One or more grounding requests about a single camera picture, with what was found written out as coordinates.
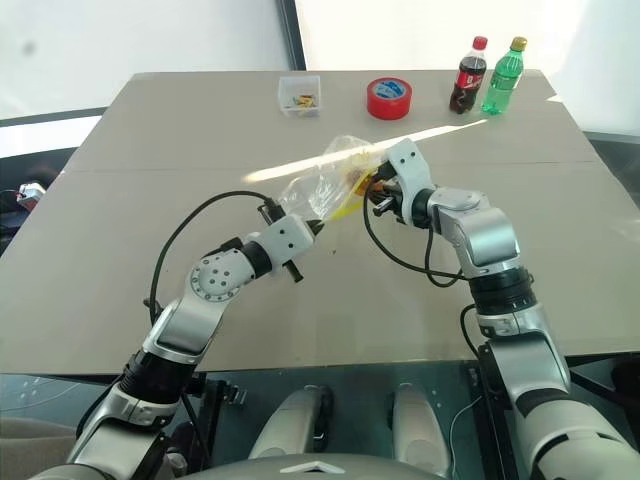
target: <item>white wall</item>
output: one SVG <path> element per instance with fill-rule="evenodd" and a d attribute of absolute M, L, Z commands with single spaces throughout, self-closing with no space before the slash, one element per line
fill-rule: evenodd
<path fill-rule="evenodd" d="M 584 130 L 640 135 L 638 0 L 297 0 L 307 68 L 455 69 L 475 35 L 490 66 L 529 39 Z"/>
<path fill-rule="evenodd" d="M 106 106 L 137 72 L 288 68 L 274 0 L 0 1 L 0 118 Z"/>

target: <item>clear plastic container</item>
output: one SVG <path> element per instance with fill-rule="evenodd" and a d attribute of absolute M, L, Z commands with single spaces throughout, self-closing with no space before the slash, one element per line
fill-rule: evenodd
<path fill-rule="evenodd" d="M 278 85 L 280 110 L 287 117 L 317 117 L 320 115 L 320 77 L 300 75 L 280 77 Z"/>

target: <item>red tape roll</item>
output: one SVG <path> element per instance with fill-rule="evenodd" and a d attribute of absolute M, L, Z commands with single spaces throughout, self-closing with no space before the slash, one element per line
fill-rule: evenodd
<path fill-rule="evenodd" d="M 378 78 L 367 86 L 367 110 L 382 120 L 397 120 L 409 113 L 413 90 L 404 80 Z"/>

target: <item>green bottle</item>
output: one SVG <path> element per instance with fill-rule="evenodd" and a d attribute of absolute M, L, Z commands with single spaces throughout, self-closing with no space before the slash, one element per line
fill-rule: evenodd
<path fill-rule="evenodd" d="M 513 90 L 518 85 L 520 75 L 524 70 L 522 51 L 527 46 L 527 39 L 515 37 L 511 42 L 511 49 L 498 60 L 496 69 L 489 83 L 489 91 L 482 102 L 482 111 L 489 115 L 504 112 L 509 106 Z"/>

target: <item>clear plastic bag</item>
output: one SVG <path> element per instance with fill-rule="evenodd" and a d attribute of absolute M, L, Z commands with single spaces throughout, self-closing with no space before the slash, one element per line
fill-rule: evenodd
<path fill-rule="evenodd" d="M 335 220 L 362 206 L 366 180 L 381 161 L 381 152 L 371 144 L 350 135 L 333 139 L 324 154 L 345 152 L 345 157 L 320 163 L 316 171 L 294 179 L 280 194 L 279 202 L 287 213 L 304 220 Z"/>

